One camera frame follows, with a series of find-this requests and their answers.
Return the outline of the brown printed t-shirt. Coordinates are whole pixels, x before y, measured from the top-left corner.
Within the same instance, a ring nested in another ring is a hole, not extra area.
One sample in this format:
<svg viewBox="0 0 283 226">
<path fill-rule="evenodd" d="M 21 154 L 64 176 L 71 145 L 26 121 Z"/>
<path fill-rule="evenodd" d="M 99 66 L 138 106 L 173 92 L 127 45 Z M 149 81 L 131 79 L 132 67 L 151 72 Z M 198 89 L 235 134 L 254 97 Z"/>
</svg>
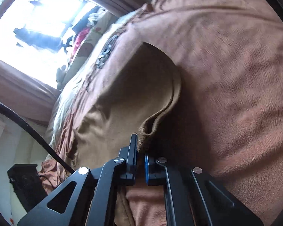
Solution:
<svg viewBox="0 0 283 226">
<path fill-rule="evenodd" d="M 73 167 L 102 166 L 128 145 L 133 133 L 138 134 L 138 151 L 146 151 L 180 90 L 180 74 L 164 52 L 145 42 L 117 45 L 82 88 Z"/>
</svg>

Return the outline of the pile of clothes on sill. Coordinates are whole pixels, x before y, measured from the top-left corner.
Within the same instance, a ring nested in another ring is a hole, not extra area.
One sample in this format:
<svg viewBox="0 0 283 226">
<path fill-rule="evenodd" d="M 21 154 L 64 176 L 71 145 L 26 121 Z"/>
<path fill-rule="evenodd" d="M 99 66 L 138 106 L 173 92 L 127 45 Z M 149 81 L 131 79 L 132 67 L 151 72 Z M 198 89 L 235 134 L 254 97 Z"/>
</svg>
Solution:
<svg viewBox="0 0 283 226">
<path fill-rule="evenodd" d="M 66 40 L 64 41 L 63 48 L 65 54 L 69 56 L 69 59 L 73 59 L 82 41 L 89 31 L 96 25 L 100 14 L 103 12 L 105 12 L 105 9 L 102 7 L 93 7 L 70 28 L 70 32 L 66 33 Z"/>
</svg>

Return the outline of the cream padded headboard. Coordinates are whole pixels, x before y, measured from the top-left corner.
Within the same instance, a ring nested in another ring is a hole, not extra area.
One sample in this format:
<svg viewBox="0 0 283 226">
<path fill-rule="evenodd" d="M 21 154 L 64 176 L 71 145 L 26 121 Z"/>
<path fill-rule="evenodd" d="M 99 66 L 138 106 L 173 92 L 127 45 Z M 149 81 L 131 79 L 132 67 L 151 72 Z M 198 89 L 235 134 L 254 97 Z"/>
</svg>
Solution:
<svg viewBox="0 0 283 226">
<path fill-rule="evenodd" d="M 16 225 L 26 214 L 9 182 L 7 171 L 14 164 L 37 164 L 47 151 L 16 123 L 0 114 L 0 213 L 9 224 Z"/>
</svg>

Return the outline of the olive green duvet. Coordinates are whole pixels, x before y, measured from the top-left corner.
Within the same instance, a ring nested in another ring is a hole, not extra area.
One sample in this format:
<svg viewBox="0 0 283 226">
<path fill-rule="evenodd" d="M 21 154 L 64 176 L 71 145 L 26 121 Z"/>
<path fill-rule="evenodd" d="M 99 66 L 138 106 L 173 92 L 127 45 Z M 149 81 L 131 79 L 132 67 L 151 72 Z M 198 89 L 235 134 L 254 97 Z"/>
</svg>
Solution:
<svg viewBox="0 0 283 226">
<path fill-rule="evenodd" d="M 93 64 L 98 59 L 103 47 L 107 43 L 107 40 L 110 39 L 118 31 L 118 29 L 123 26 L 123 24 L 125 24 L 132 16 L 134 16 L 136 12 L 136 10 L 129 12 L 126 15 L 117 18 L 117 20 L 110 25 L 110 27 L 105 31 L 103 36 L 97 42 L 94 50 L 92 51 L 86 62 L 83 64 L 83 66 L 61 90 L 61 94 L 58 97 L 58 100 L 56 101 L 52 110 L 52 116 L 50 118 L 48 129 L 46 131 L 47 142 L 54 150 L 61 137 L 62 128 L 66 116 L 71 110 L 75 96 L 77 95 L 78 90 L 82 86 L 87 75 L 90 73 Z"/>
</svg>

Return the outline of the left pink curtain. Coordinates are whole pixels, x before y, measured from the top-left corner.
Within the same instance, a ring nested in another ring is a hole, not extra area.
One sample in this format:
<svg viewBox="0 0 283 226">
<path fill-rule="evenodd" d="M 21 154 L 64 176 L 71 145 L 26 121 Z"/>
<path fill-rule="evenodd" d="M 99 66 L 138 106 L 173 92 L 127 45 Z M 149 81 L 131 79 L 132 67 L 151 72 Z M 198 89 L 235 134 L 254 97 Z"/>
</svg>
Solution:
<svg viewBox="0 0 283 226">
<path fill-rule="evenodd" d="M 0 60 L 0 102 L 21 117 L 48 126 L 59 95 L 57 89 Z"/>
</svg>

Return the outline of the window seat cushion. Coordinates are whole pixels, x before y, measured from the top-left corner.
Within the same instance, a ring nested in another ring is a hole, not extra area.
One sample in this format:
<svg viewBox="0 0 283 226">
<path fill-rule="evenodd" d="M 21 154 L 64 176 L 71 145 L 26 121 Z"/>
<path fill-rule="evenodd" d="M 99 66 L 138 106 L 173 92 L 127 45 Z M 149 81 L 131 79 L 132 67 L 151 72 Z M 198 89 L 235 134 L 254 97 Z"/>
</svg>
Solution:
<svg viewBox="0 0 283 226">
<path fill-rule="evenodd" d="M 94 50 L 99 39 L 116 20 L 117 17 L 106 10 L 100 14 L 96 25 L 89 31 L 85 39 L 82 41 L 73 59 L 68 59 L 68 62 L 65 65 L 62 65 L 57 69 L 56 81 L 57 89 L 59 91 L 65 87 L 70 79 L 83 66 Z"/>
</svg>

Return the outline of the hanging dark garment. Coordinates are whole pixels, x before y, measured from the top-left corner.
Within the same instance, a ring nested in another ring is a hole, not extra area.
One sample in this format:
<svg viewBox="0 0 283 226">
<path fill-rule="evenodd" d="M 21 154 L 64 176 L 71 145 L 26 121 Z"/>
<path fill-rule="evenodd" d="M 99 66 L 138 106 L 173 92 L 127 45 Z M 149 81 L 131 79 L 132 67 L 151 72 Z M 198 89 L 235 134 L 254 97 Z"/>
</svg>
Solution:
<svg viewBox="0 0 283 226">
<path fill-rule="evenodd" d="M 38 50 L 58 52 L 63 46 L 62 38 L 46 35 L 40 32 L 29 31 L 25 27 L 14 29 L 15 37 Z"/>
</svg>

